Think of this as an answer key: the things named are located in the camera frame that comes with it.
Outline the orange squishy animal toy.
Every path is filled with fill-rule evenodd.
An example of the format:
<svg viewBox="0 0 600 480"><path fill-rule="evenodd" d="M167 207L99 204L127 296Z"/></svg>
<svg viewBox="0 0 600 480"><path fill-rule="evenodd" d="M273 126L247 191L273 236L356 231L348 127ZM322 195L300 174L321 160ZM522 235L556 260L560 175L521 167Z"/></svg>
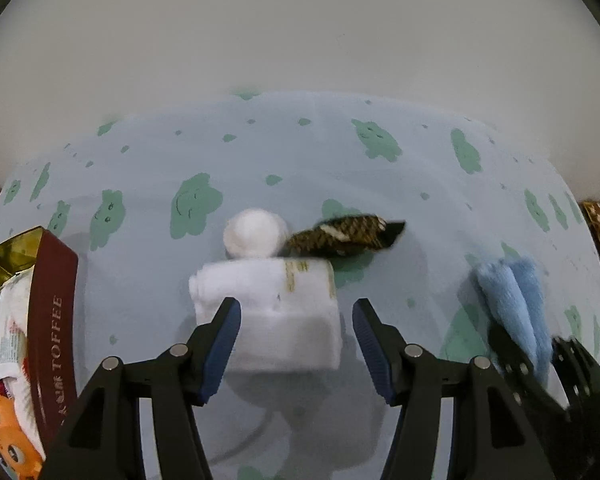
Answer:
<svg viewBox="0 0 600 480"><path fill-rule="evenodd" d="M18 479L37 479L43 460L21 430L15 403L0 394L0 455Z"/></svg>

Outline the light blue towel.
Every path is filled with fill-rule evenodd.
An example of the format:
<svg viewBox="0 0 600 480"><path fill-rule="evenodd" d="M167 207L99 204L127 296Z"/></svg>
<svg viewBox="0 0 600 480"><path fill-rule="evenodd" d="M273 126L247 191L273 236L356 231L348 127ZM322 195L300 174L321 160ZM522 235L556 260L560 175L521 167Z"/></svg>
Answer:
<svg viewBox="0 0 600 480"><path fill-rule="evenodd" d="M534 262L520 257L480 263L475 277L492 320L518 344L533 366L534 378L546 387L553 344Z"/></svg>

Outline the wet wipes packet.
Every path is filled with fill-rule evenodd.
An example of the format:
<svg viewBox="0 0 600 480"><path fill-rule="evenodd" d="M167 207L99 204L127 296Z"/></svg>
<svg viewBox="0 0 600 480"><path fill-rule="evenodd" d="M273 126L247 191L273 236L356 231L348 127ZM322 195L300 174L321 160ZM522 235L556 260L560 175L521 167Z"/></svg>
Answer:
<svg viewBox="0 0 600 480"><path fill-rule="evenodd" d="M17 373L22 343L21 336L12 325L9 295L6 289L0 289L0 380L14 377Z"/></svg>

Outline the white socks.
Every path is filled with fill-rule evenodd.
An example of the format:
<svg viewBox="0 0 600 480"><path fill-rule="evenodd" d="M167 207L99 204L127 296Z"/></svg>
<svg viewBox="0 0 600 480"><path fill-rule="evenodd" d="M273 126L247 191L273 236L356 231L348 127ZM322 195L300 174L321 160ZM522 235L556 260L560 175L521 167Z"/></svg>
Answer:
<svg viewBox="0 0 600 480"><path fill-rule="evenodd" d="M336 370L342 336L334 270L324 259L237 259L207 263L188 281L199 324L233 297L242 324L227 370Z"/></svg>

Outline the black gold patterned pouch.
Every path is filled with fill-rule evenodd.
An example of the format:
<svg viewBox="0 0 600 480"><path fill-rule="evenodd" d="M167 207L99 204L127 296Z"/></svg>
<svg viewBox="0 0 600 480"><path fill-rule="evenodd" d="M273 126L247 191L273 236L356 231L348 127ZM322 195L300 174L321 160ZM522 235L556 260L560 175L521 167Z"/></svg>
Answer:
<svg viewBox="0 0 600 480"><path fill-rule="evenodd" d="M352 258L389 249L405 227L405 221L388 221L376 214L337 217L292 234L284 249L297 256Z"/></svg>

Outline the white knitted cloth pouch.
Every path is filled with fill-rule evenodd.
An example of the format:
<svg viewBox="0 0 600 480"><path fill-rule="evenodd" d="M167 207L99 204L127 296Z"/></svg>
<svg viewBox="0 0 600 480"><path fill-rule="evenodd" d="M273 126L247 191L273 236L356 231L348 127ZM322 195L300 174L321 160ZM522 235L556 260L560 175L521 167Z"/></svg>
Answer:
<svg viewBox="0 0 600 480"><path fill-rule="evenodd" d="M32 399L31 377L28 364L28 315L34 267L18 273L10 285L9 310L12 325L22 338L17 373L9 379L9 391L15 402L15 413L24 435L35 451L46 459L44 446L38 432Z"/></svg>

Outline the red gold toffee tin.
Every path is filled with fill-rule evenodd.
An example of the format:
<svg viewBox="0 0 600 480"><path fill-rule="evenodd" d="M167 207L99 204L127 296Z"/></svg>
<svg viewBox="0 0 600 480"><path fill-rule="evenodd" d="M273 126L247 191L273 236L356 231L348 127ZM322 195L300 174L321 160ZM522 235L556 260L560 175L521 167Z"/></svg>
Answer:
<svg viewBox="0 0 600 480"><path fill-rule="evenodd" d="M45 454L76 400L73 305L79 259L52 232L37 226L0 244L0 289L34 267L28 315L28 364L38 432ZM0 394L12 399L9 378Z"/></svg>

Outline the blue green cloud tablecloth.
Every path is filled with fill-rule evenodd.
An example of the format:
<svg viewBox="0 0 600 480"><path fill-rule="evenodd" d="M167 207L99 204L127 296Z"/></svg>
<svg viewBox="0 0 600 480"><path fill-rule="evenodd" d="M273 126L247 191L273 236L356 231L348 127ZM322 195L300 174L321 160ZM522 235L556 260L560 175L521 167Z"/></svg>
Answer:
<svg viewBox="0 0 600 480"><path fill-rule="evenodd" d="M150 359L196 324L189 277L222 260L247 208L304 230L340 214L402 220L393 248L337 266L343 322L369 299L437 356L486 348L472 268L531 258L550 331L600 363L600 259L548 160L460 114L370 96L267 93L102 125L16 168L0 195L0 243L35 226L80 258L74 369Z"/></svg>

